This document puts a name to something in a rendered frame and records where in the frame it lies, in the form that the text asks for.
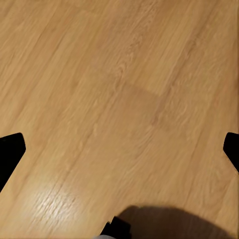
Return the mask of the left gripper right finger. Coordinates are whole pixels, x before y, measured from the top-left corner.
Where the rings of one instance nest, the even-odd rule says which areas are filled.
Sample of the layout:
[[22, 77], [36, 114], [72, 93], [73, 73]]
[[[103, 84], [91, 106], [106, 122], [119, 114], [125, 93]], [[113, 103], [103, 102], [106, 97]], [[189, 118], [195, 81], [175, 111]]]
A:
[[223, 150], [239, 173], [239, 134], [228, 132]]

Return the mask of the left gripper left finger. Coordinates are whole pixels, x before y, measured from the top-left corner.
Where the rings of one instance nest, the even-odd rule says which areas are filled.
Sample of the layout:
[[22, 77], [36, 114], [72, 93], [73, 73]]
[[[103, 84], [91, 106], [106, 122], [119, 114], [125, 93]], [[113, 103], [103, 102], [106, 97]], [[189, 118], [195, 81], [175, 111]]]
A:
[[0, 137], [0, 192], [26, 151], [21, 132]]

